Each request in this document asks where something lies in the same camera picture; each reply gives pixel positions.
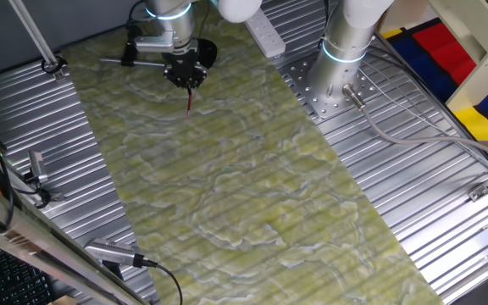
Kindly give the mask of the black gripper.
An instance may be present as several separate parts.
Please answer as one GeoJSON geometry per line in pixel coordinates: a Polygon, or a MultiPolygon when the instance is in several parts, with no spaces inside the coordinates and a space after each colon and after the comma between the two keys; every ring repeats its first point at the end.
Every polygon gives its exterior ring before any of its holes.
{"type": "Polygon", "coordinates": [[[192,39],[196,45],[187,53],[163,53],[166,62],[164,77],[179,88],[197,89],[208,76],[208,40],[192,39]]]}

